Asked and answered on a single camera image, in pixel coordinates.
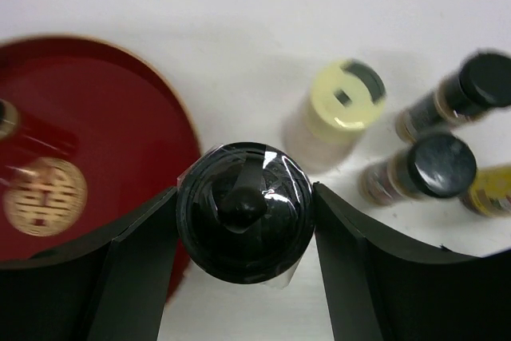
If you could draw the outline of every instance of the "bottle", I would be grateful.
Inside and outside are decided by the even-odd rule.
[[[482,119],[489,111],[511,105],[511,58],[479,52],[437,89],[402,111],[396,132],[414,142],[423,133],[449,130]]]
[[[344,160],[385,107],[382,79],[359,61],[323,69],[287,124],[286,151],[308,172],[324,172]]]
[[[192,260],[218,279],[285,287],[314,232],[311,190],[278,149],[222,145],[179,179],[180,238]]]
[[[366,200],[380,206],[410,199],[449,199],[469,188],[476,171],[467,144],[449,133],[434,133],[367,167],[359,186]]]
[[[483,216],[511,216],[511,165],[478,171],[476,180],[460,200],[472,212]]]

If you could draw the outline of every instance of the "red tray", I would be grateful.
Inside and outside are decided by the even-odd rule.
[[[0,260],[115,220],[176,185],[200,156],[162,76],[104,42],[49,36],[0,46],[0,99],[15,111],[15,128],[0,134]],[[179,246],[169,294],[188,260]]]

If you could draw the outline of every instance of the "yellow cap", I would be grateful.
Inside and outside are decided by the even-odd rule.
[[[385,100],[385,86],[372,68],[354,60],[336,61],[315,79],[305,123],[322,141],[349,144],[378,120]]]

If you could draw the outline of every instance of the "black cap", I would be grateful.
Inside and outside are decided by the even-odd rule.
[[[3,100],[0,100],[0,124],[2,123],[3,119],[6,118],[6,105],[4,104]]]
[[[284,273],[314,232],[309,180],[285,153],[258,143],[224,145],[200,158],[180,183],[176,211],[192,260],[236,284]]]
[[[449,133],[421,137],[408,152],[406,165],[417,189],[438,199],[465,192],[477,171],[469,146]]]
[[[485,109],[511,105],[510,57],[480,52],[465,62],[459,80],[466,96]]]

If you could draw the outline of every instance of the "yellow label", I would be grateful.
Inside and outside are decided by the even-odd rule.
[[[511,166],[482,169],[469,190],[473,206],[483,215],[511,214]]]
[[[73,225],[87,198],[87,185],[71,163],[42,157],[17,171],[5,195],[7,220],[31,236],[54,236]]]

